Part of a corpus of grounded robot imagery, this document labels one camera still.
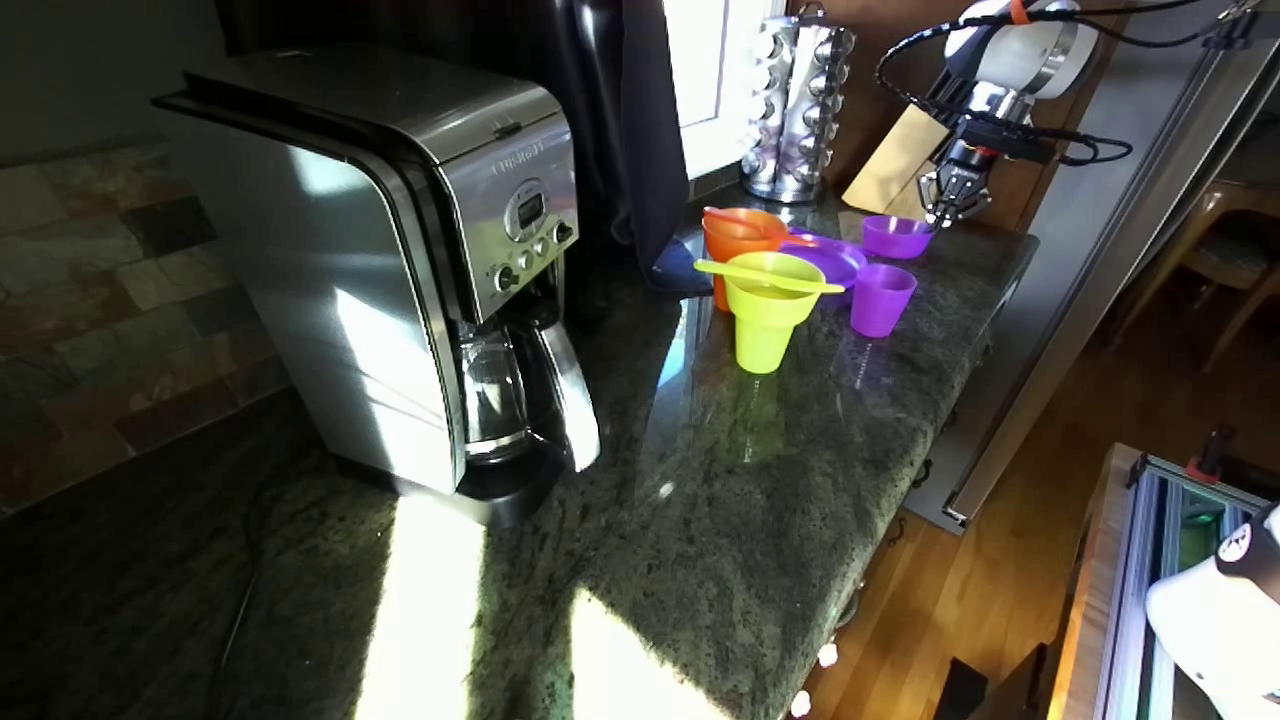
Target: window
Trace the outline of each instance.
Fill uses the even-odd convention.
[[[748,149],[748,104],[759,18],[783,0],[663,0],[687,174],[734,163]]]

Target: granite countertop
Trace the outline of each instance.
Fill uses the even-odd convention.
[[[0,661],[0,706],[350,717],[376,706],[378,666],[378,692],[426,694],[426,717],[590,717],[590,692],[621,717],[779,717],[1029,249],[943,230],[893,338],[814,312],[764,378],[732,363],[732,319],[704,294],[599,268],[571,338],[603,455],[507,530],[350,479],[297,395],[142,455],[0,524],[0,580],[21,589],[0,649],[25,655]],[[408,645],[388,661],[369,635]]]

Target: carafe handle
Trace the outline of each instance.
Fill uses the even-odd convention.
[[[599,455],[599,423],[589,392],[589,374],[577,363],[565,325],[552,312],[531,312],[535,349],[546,358],[560,432],[571,455],[571,472],[582,472]]]

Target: tile backsplash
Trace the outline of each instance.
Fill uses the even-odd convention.
[[[0,168],[0,518],[280,387],[163,143]]]

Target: coffee maker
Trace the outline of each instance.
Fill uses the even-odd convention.
[[[337,455],[483,518],[597,458],[560,325],[571,132],[540,84],[342,44],[186,67],[154,109]]]

